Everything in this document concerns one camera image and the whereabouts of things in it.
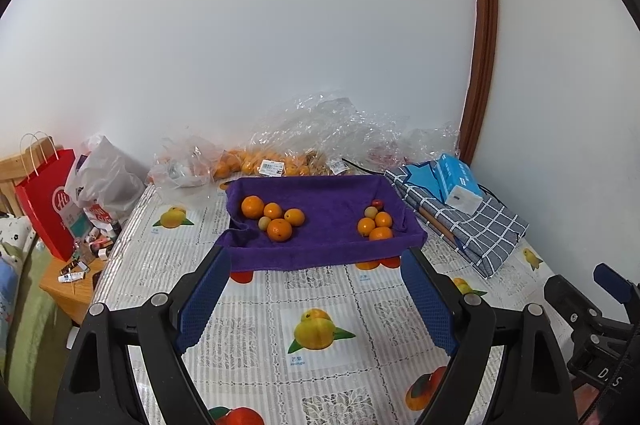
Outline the blue white tissue pack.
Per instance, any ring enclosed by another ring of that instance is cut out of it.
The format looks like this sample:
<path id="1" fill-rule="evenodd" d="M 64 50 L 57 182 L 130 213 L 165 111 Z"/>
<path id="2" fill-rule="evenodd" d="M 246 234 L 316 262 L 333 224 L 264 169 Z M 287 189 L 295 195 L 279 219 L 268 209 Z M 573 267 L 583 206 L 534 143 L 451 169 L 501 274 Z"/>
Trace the blue white tissue pack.
<path id="1" fill-rule="evenodd" d="M 442 153 L 435 160 L 434 175 L 442 201 L 466 215 L 474 215 L 483 202 L 483 192 L 471 169 L 456 156 Z"/>

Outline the wooden chair back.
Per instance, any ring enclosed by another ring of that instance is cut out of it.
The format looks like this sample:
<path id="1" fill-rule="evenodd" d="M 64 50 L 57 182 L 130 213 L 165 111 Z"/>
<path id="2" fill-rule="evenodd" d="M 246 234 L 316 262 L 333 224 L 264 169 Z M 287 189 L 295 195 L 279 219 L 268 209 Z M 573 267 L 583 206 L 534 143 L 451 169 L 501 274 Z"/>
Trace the wooden chair back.
<path id="1" fill-rule="evenodd" d="M 54 140 L 42 131 L 24 134 L 20 151 L 1 159 L 1 211 L 12 217 L 24 215 L 15 187 L 40 165 L 58 154 Z"/>

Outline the large orange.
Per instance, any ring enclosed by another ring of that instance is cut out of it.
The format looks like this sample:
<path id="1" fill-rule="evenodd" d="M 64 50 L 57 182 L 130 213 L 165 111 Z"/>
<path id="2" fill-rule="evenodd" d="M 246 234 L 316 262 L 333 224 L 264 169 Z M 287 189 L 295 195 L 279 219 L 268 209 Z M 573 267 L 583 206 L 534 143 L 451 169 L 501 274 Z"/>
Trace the large orange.
<path id="1" fill-rule="evenodd" d="M 394 236 L 393 230 L 389 227 L 376 227 L 369 233 L 370 241 L 383 241 Z"/>

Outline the clear bag of oranges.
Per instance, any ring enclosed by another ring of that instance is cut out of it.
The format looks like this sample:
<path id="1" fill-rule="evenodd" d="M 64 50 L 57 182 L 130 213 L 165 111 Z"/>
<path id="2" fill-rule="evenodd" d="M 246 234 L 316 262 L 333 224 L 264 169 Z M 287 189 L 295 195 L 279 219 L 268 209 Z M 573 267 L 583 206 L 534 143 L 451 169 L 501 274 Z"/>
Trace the clear bag of oranges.
<path id="1" fill-rule="evenodd" d="M 201 137 L 165 139 L 148 181 L 168 193 L 223 184 L 241 176 L 341 176 L 348 172 L 339 151 L 314 139 L 276 132 L 235 146 Z"/>

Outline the purple towel-lined tray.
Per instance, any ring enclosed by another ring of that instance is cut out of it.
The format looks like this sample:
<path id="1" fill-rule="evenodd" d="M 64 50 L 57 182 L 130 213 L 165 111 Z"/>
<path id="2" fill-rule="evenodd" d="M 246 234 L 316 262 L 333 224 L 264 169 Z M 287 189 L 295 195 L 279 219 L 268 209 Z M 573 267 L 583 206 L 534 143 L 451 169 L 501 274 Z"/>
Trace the purple towel-lined tray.
<path id="1" fill-rule="evenodd" d="M 283 208 L 299 208 L 303 226 L 283 243 L 270 240 L 256 221 L 242 214 L 245 197 L 256 195 Z M 393 219 L 393 236 L 370 241 L 357 231 L 371 200 L 382 200 Z M 229 228 L 216 244 L 228 249 L 231 270 L 290 271 L 386 259 L 422 247 L 425 230 L 390 182 L 381 176 L 241 178 L 227 190 Z"/>

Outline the pale yellow-green round fruit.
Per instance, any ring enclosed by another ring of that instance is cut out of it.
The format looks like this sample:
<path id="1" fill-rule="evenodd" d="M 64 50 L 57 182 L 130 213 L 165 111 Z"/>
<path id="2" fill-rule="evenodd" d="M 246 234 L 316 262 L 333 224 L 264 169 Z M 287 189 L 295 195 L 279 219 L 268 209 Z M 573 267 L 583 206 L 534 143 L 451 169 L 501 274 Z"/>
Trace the pale yellow-green round fruit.
<path id="1" fill-rule="evenodd" d="M 258 220 L 258 228 L 260 231 L 266 231 L 269 223 L 271 223 L 271 219 L 267 216 L 262 216 L 262 218 L 260 218 Z"/>
<path id="2" fill-rule="evenodd" d="M 376 214 L 378 213 L 378 210 L 374 207 L 374 206 L 368 206 L 364 211 L 363 214 L 371 219 L 374 219 Z"/>

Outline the fruit-print plastic tablecloth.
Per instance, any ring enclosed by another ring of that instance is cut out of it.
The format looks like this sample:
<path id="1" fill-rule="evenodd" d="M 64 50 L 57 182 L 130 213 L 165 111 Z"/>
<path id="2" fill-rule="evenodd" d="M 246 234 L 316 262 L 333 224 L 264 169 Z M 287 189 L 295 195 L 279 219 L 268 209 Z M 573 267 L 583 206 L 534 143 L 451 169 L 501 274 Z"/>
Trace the fruit-print plastic tablecloth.
<path id="1" fill-rule="evenodd" d="M 198 267 L 228 229 L 227 192 L 164 197 L 148 186 L 117 239 L 96 300 L 136 307 Z M 447 363 L 397 259 L 230 280 L 183 361 L 211 408 L 268 424 L 412 424 L 411 385 Z"/>

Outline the brown wooden door frame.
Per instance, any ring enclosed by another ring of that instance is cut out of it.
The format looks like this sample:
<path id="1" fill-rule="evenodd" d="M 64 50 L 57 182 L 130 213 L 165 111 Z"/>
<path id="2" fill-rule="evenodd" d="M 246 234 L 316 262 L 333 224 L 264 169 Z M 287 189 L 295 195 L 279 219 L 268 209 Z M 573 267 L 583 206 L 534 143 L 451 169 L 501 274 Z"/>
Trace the brown wooden door frame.
<path id="1" fill-rule="evenodd" d="M 497 47 L 499 0 L 476 0 L 470 80 L 460 122 L 459 157 L 471 165 L 489 100 Z"/>

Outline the crumpled clear plastic wrap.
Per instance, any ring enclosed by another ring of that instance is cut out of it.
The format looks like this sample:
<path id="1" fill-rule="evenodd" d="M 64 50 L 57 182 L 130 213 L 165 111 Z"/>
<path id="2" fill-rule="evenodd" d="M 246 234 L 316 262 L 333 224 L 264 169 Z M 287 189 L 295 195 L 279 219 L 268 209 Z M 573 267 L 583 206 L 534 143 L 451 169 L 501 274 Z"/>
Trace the crumpled clear plastic wrap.
<path id="1" fill-rule="evenodd" d="M 404 115 L 362 111 L 335 92 L 307 94 L 273 107 L 258 119 L 248 142 L 276 132 L 314 139 L 339 151 L 345 162 L 375 172 L 442 153 L 459 154 L 459 130 L 453 125 L 411 128 Z"/>

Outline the red paper shopping bag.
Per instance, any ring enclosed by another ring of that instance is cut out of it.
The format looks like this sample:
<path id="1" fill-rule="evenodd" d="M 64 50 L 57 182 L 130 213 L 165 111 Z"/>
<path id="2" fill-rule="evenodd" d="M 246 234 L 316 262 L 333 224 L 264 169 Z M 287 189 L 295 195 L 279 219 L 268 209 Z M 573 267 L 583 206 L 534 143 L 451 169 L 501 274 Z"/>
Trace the red paper shopping bag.
<path id="1" fill-rule="evenodd" d="M 52 256 L 69 260 L 74 238 L 63 219 L 63 211 L 70 208 L 65 183 L 75 153 L 69 148 L 59 148 L 42 131 L 24 134 L 20 147 L 18 157 L 25 177 L 15 187 L 18 203 Z"/>

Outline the small wooden side table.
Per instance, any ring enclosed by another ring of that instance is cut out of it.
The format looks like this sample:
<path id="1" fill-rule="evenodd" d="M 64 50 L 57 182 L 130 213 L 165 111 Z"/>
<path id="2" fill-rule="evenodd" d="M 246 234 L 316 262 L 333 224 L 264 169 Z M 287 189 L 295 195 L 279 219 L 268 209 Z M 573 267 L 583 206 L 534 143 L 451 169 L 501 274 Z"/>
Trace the small wooden side table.
<path id="1" fill-rule="evenodd" d="M 39 287 L 53 298 L 55 304 L 74 323 L 80 325 L 85 319 L 96 288 L 96 281 L 93 279 L 103 270 L 107 262 L 96 259 L 90 263 L 89 271 L 83 280 L 61 283 L 58 277 L 60 271 L 66 266 L 66 261 L 52 255 L 49 255 L 49 258 L 51 261 L 40 278 Z"/>

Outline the orange tangerine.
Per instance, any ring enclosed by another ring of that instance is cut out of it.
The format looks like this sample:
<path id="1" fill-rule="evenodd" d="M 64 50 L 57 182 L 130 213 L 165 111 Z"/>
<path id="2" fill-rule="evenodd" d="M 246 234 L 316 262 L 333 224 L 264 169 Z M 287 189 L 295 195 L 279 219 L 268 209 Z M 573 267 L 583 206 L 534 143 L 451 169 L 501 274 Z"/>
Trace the orange tangerine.
<path id="1" fill-rule="evenodd" d="M 378 228 L 391 228 L 393 226 L 393 217 L 384 210 L 375 215 L 374 221 Z"/>
<path id="2" fill-rule="evenodd" d="M 279 219 L 283 217 L 283 209 L 278 203 L 267 203 L 264 206 L 264 216 L 269 219 Z"/>
<path id="3" fill-rule="evenodd" d="M 362 237 L 368 237 L 375 228 L 375 221 L 369 217 L 362 217 L 357 223 L 357 231 Z"/>
<path id="4" fill-rule="evenodd" d="M 306 216 L 304 212 L 299 208 L 290 208 L 283 214 L 284 219 L 292 226 L 292 227 L 300 227 L 306 221 Z"/>
<path id="5" fill-rule="evenodd" d="M 264 215 L 264 201 L 257 195 L 244 197 L 241 203 L 241 211 L 246 219 L 256 220 Z"/>
<path id="6" fill-rule="evenodd" d="M 268 223 L 266 232 L 270 241 L 283 243 L 292 237 L 293 227 L 288 220 L 277 218 L 272 219 L 270 223 Z"/>

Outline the grey white plastic bag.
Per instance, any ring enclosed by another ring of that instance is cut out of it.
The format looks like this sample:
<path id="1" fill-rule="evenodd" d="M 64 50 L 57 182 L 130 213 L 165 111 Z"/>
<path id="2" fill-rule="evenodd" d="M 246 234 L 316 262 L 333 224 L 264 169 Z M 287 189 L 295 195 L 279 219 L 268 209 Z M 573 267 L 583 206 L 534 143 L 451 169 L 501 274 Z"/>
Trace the grey white plastic bag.
<path id="1" fill-rule="evenodd" d="M 144 192 L 127 156 L 105 136 L 95 134 L 81 145 L 64 186 L 70 200 L 101 230 L 122 226 Z"/>

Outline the grey checked folded blanket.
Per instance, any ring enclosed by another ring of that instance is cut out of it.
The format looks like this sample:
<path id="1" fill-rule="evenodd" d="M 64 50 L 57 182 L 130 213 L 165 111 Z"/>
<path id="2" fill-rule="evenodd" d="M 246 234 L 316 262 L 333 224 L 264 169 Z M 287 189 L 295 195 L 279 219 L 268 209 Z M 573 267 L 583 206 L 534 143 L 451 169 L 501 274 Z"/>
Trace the grey checked folded blanket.
<path id="1" fill-rule="evenodd" d="M 493 277 L 525 237 L 528 223 L 487 193 L 473 215 L 437 200 L 418 183 L 423 166 L 384 171 L 401 200 L 429 223 L 483 278 Z"/>

